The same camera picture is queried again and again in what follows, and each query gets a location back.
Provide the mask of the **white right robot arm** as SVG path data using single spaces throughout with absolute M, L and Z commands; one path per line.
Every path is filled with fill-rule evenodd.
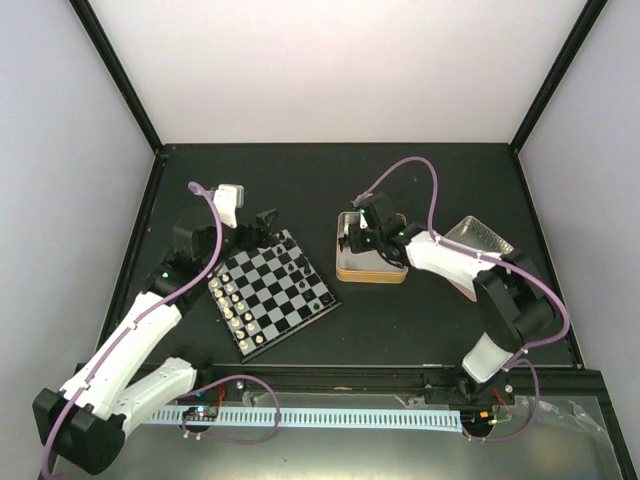
M 568 320 L 559 297 L 525 269 L 530 259 L 518 250 L 508 255 L 475 250 L 416 223 L 389 231 L 355 223 L 345 228 L 338 245 L 353 254 L 375 251 L 394 266 L 437 274 L 474 294 L 483 332 L 454 377 L 465 403 L 485 397 L 496 375 L 539 346 L 535 338 L 557 318 Z

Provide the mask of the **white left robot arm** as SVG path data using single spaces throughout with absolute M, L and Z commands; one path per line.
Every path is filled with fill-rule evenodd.
M 120 324 L 94 356 L 58 390 L 43 389 L 32 410 L 44 447 L 40 476 L 52 478 L 59 456 L 96 475 L 110 466 L 125 440 L 149 416 L 183 397 L 202 399 L 216 380 L 209 357 L 181 347 L 140 380 L 134 378 L 151 351 L 193 308 L 206 281 L 231 253 L 252 252 L 272 240 L 268 210 L 249 225 L 230 227 L 218 211 L 183 211 L 173 243 L 143 282 Z

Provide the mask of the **white chess piece row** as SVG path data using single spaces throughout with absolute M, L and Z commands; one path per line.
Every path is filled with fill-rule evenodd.
M 248 357 L 266 342 L 258 320 L 266 315 L 257 297 L 243 293 L 229 272 L 217 273 L 208 283 L 216 307 L 240 354 Z

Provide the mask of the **gold metal tin base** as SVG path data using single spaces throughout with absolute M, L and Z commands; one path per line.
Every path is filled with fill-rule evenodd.
M 345 283 L 401 284 L 408 268 L 387 263 L 377 251 L 354 254 L 348 245 L 340 246 L 348 226 L 359 223 L 355 212 L 341 212 L 337 219 L 335 271 L 338 280 Z

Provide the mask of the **black and grey chessboard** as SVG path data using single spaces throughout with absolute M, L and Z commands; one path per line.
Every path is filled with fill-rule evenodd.
M 283 230 L 286 237 L 284 240 L 278 238 L 278 231 L 274 235 L 274 242 L 268 248 L 238 252 L 221 264 L 213 274 L 214 276 L 217 273 L 229 272 L 241 291 L 254 294 L 266 310 L 266 315 L 258 320 L 266 342 L 260 345 L 256 352 L 243 357 L 232 339 L 242 362 L 247 362 L 283 342 L 341 305 L 337 294 L 291 232 Z M 275 251 L 278 245 L 283 247 L 282 254 Z M 296 264 L 300 255 L 311 265 L 309 275 L 305 275 L 303 267 L 300 268 Z M 291 275 L 287 274 L 288 265 L 294 267 Z M 298 287 L 302 280 L 307 282 L 305 289 Z M 333 302 L 324 305 L 321 301 L 323 295 L 330 295 Z M 319 311 L 312 310 L 313 302 L 321 304 Z

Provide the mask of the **silver tin lid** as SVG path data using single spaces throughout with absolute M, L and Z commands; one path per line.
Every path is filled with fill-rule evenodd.
M 483 251 L 499 258 L 514 250 L 514 246 L 474 216 L 467 216 L 444 235 L 450 241 L 472 250 Z M 446 278 L 472 302 L 477 301 L 473 279 L 481 271 L 492 267 L 490 262 L 462 255 L 451 249 L 447 255 L 445 266 Z

